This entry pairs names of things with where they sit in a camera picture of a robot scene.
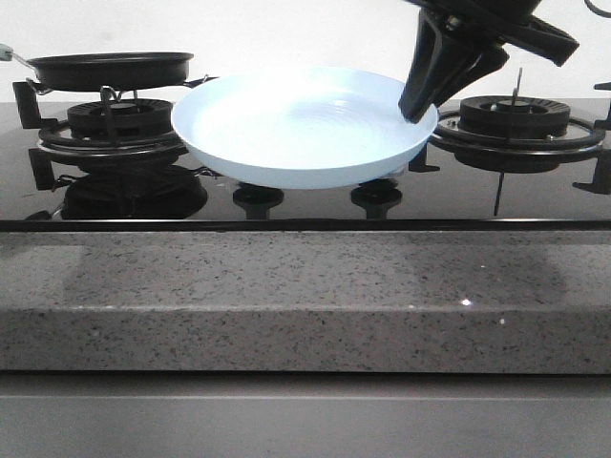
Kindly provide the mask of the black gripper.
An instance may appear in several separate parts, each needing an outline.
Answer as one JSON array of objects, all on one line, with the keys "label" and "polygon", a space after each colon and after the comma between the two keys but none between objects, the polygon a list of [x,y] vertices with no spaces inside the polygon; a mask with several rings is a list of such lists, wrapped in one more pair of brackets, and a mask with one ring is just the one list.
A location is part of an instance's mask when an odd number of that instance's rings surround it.
[{"label": "black gripper", "polygon": [[[563,65],[579,42],[534,16],[538,1],[416,1],[416,44],[398,107],[409,122],[419,122],[431,105],[440,107],[509,60],[509,43]],[[473,42],[493,45],[476,51]]]}]

